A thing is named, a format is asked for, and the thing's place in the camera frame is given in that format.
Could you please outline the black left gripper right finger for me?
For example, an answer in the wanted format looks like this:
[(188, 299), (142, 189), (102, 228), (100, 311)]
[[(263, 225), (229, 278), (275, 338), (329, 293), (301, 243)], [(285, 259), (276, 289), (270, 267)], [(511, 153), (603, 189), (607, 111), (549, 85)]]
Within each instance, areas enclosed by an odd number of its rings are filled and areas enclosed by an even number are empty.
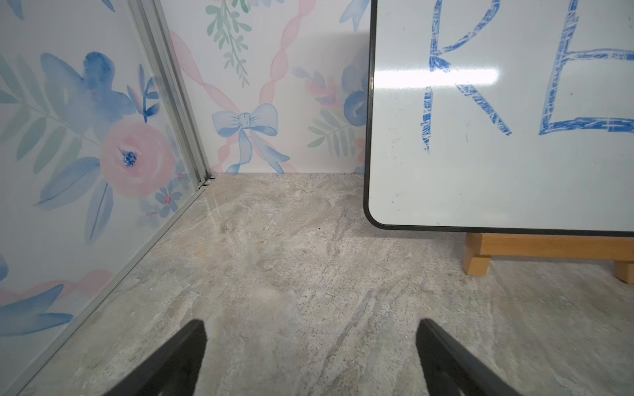
[(518, 394), (434, 320), (419, 322), (415, 341), (430, 395)]

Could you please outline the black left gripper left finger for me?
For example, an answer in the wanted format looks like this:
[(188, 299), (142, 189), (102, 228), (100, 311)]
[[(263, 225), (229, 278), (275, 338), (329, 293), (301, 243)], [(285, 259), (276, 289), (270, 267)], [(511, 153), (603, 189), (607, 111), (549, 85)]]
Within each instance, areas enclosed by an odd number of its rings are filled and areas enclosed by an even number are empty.
[(107, 394), (193, 395), (206, 344), (204, 322), (188, 322)]

